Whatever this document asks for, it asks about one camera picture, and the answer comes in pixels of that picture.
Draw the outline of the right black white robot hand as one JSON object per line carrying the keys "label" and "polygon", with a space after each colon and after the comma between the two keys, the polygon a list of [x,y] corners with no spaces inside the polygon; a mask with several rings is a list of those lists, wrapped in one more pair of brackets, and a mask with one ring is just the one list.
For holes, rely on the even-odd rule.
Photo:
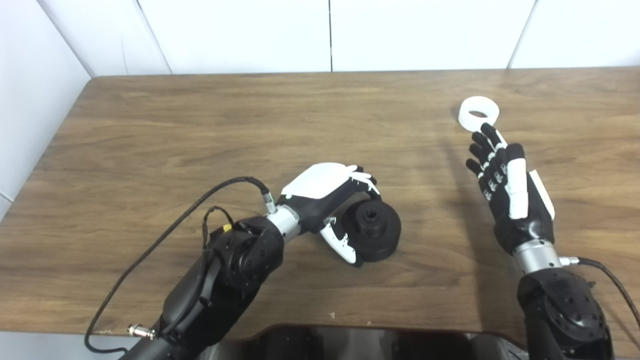
{"label": "right black white robot hand", "polygon": [[528,168],[523,146],[506,142],[488,123],[471,139],[466,167],[487,200],[499,246],[523,275],[561,267],[554,248],[553,201],[539,173]]}

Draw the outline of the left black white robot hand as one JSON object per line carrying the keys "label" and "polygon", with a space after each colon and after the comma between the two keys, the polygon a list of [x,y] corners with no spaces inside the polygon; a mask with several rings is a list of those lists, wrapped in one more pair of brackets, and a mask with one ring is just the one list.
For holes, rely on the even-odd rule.
{"label": "left black white robot hand", "polygon": [[265,218],[285,244],[306,233],[320,234],[345,262],[359,268],[362,256],[349,245],[349,235],[334,216],[356,193],[382,198],[377,180],[361,166],[318,162],[283,187],[278,200],[268,205]]}

